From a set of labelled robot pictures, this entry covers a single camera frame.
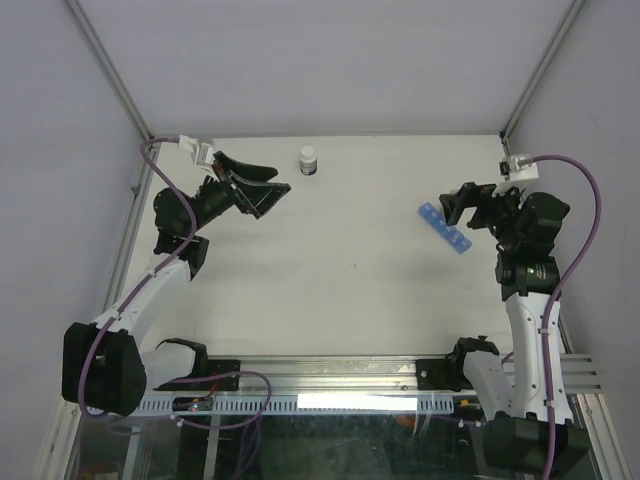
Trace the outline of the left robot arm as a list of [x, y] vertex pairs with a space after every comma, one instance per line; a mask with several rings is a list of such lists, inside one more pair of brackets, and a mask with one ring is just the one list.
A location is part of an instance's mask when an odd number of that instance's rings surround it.
[[195, 194], [169, 183], [153, 200], [158, 237], [138, 283], [95, 320], [75, 322], [65, 332], [61, 393], [90, 415], [128, 416], [150, 390], [206, 383], [212, 372], [204, 344], [169, 338], [142, 352], [143, 339], [203, 267], [209, 241], [199, 230], [231, 208], [260, 219], [291, 189], [276, 182], [276, 168], [238, 162], [221, 151], [197, 164], [206, 175]]

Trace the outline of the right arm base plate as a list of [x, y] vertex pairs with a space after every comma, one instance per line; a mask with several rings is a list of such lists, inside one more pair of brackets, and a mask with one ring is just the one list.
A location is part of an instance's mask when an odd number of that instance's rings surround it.
[[471, 388], [462, 370], [446, 358], [423, 358], [415, 361], [419, 391], [445, 390], [461, 392]]

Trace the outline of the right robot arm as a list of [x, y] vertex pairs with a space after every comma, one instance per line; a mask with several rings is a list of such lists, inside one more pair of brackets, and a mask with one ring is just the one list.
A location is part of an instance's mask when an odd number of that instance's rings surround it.
[[428, 372], [436, 386], [472, 389], [486, 418], [484, 459], [497, 469], [553, 479], [571, 470], [589, 450], [576, 427], [564, 385], [559, 337], [562, 276], [551, 252], [568, 204], [511, 187], [465, 183], [439, 198], [449, 226], [468, 208], [468, 227], [486, 229], [497, 242], [496, 281], [512, 335], [514, 372], [506, 375], [496, 345], [461, 337], [441, 366]]

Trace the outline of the white pill bottle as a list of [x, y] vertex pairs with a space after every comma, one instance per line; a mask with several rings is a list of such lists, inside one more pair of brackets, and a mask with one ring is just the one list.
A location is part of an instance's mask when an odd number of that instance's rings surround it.
[[314, 175], [318, 169], [317, 153], [313, 146], [306, 145], [300, 150], [299, 168], [303, 175]]

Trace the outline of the blue weekly pill organizer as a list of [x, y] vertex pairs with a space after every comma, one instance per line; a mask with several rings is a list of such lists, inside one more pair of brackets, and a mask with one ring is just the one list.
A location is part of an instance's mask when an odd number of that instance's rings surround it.
[[449, 226], [438, 205], [426, 202], [418, 207], [418, 215], [457, 253], [467, 252], [472, 242], [455, 226]]

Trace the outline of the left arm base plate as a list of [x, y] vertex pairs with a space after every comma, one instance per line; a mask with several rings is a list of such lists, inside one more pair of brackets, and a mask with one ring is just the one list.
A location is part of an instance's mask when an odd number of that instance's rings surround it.
[[230, 376], [217, 380], [204, 380], [204, 377], [219, 376], [240, 370], [241, 362], [238, 359], [208, 359], [197, 366], [186, 378], [188, 383], [176, 381], [166, 382], [156, 391], [185, 391], [185, 392], [209, 392], [215, 387], [214, 392], [237, 392], [239, 390], [239, 377]]

